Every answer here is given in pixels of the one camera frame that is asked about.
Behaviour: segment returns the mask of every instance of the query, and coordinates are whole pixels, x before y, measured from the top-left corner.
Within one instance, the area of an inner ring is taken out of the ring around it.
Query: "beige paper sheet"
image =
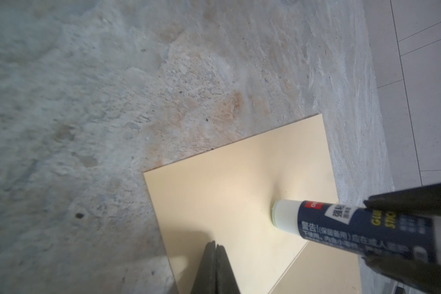
[[[271,294],[361,294],[358,256],[308,242]]]
[[[338,201],[322,115],[144,173],[180,294],[210,240],[242,294],[268,293],[306,244],[275,228],[276,199]]]

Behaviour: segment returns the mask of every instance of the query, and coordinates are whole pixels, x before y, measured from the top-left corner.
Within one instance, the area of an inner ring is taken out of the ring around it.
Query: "concrete floor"
[[[390,191],[360,0],[0,0],[0,293],[175,292],[142,172],[316,113]]]

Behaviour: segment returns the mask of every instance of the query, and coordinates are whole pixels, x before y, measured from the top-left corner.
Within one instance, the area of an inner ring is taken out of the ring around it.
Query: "glue stick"
[[[419,216],[315,201],[279,200],[275,227],[359,255],[441,265],[441,216]]]

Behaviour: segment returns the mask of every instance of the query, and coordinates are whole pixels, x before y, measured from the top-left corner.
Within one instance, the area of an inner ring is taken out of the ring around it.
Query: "white label patch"
[[[349,224],[349,221],[351,220],[354,212],[357,209],[357,207],[353,206],[334,204],[327,209],[327,211],[325,212],[325,216],[340,221],[342,223]]]

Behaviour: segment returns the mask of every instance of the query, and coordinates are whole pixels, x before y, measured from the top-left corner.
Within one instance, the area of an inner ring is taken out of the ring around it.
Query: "glue stick cap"
[[[273,224],[283,231],[299,235],[297,215],[302,201],[278,200],[273,206]]]

